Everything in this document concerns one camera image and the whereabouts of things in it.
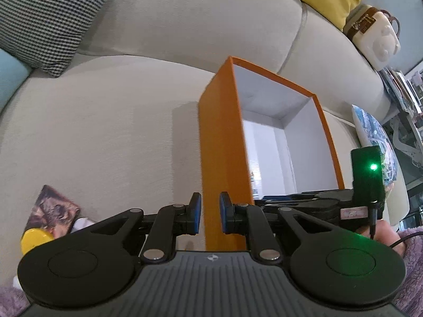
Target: black and white pillow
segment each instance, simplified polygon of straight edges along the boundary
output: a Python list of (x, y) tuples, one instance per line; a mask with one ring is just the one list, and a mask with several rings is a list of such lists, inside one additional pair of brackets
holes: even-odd
[(0, 0), (0, 48), (59, 77), (106, 0)]

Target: sofa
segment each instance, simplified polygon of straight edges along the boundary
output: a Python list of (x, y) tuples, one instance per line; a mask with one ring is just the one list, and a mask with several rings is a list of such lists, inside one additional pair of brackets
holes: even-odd
[[(131, 207), (155, 213), (201, 191), (197, 101), (229, 55), (317, 94), (352, 186), (351, 104), (383, 120), (391, 101), (319, 13), (300, 0), (108, 0), (65, 73), (33, 71), (1, 114), (0, 285), (16, 274), (44, 184), (95, 221)], [(395, 226), (408, 208), (399, 171), (385, 218)], [(178, 247), (204, 249), (202, 230)]]

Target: yellow lid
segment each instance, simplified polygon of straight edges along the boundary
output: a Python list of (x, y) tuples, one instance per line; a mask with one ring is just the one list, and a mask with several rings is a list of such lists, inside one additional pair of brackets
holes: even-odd
[(54, 239), (53, 235), (43, 229), (29, 229), (25, 231), (21, 239), (22, 254), (28, 253), (38, 245), (50, 242)]

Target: blue-gray wall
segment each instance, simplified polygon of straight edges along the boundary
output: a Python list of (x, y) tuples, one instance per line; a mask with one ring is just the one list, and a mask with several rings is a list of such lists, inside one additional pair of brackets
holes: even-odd
[(401, 51), (390, 65), (406, 74), (423, 59), (422, 0), (363, 0), (394, 15), (401, 23)]

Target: open cardboard box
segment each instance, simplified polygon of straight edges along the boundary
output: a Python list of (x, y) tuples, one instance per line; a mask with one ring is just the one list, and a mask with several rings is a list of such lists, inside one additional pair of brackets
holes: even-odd
[(229, 57), (198, 114), (208, 251), (245, 249), (243, 237), (221, 231), (222, 191), (233, 203), (253, 204), (253, 192), (261, 198), (344, 188), (322, 108), (308, 90)]

